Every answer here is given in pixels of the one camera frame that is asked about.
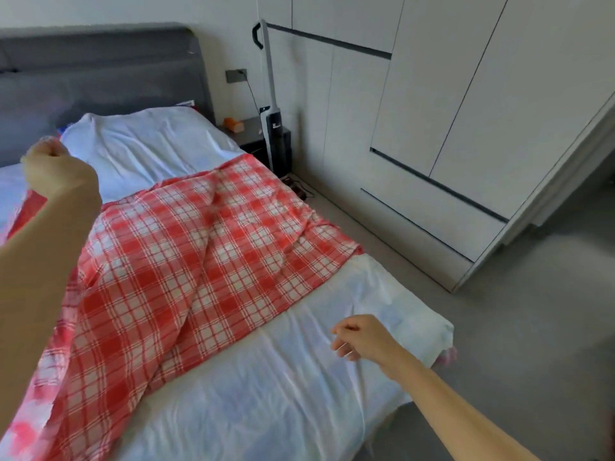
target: person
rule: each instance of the person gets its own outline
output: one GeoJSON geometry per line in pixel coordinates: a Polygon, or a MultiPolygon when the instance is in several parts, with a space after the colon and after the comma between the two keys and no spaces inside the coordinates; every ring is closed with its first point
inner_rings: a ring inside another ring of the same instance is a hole
{"type": "Polygon", "coordinates": [[[51,336],[102,204],[94,169],[58,139],[42,139],[21,162],[29,186],[47,202],[0,247],[0,438],[51,336]]]}
{"type": "MultiPolygon", "coordinates": [[[[70,272],[101,199],[96,172],[45,138],[21,160],[29,186],[47,199],[0,247],[0,438],[14,417],[53,327],[70,272]]],[[[365,358],[408,392],[456,461],[537,460],[407,352],[372,315],[339,322],[332,348],[365,358]]]]}
{"type": "Polygon", "coordinates": [[[345,318],[331,332],[338,356],[375,362],[411,395],[455,461],[538,460],[406,351],[373,315],[345,318]]]}

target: upholstered headboard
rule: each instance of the upholstered headboard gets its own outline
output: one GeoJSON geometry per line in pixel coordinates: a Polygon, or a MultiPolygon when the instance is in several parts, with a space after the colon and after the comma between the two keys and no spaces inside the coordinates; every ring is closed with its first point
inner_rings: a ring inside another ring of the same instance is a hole
{"type": "Polygon", "coordinates": [[[0,32],[0,166],[86,112],[188,100],[215,122],[199,41],[184,26],[0,32]]]}

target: gray wall socket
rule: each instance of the gray wall socket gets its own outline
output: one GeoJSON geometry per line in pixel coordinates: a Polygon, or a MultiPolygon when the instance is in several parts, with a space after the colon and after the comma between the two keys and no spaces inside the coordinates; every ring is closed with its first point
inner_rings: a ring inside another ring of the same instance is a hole
{"type": "Polygon", "coordinates": [[[248,70],[247,69],[227,69],[226,70],[226,82],[228,84],[232,84],[233,82],[243,82],[247,80],[248,80],[248,70]]]}

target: drawer panel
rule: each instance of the drawer panel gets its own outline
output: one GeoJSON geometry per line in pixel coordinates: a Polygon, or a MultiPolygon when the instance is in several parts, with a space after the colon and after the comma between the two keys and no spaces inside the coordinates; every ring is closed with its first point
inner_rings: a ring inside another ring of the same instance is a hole
{"type": "Polygon", "coordinates": [[[504,223],[382,157],[370,153],[363,188],[470,261],[504,223]]]}
{"type": "Polygon", "coordinates": [[[451,291],[472,262],[407,221],[364,190],[359,191],[359,221],[380,239],[451,291]]]}

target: nightstand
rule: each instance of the nightstand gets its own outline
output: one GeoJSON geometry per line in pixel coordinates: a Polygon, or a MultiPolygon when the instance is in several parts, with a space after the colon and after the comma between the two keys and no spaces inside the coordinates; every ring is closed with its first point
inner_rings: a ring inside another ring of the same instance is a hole
{"type": "MultiPolygon", "coordinates": [[[[263,137],[263,134],[261,133],[260,117],[243,120],[243,124],[245,126],[245,131],[241,133],[232,133],[224,126],[219,126],[218,129],[234,140],[244,152],[254,155],[257,160],[262,162],[267,168],[270,168],[265,137],[263,137]]],[[[287,148],[290,148],[290,131],[286,128],[283,130],[284,141],[287,148]]]]}

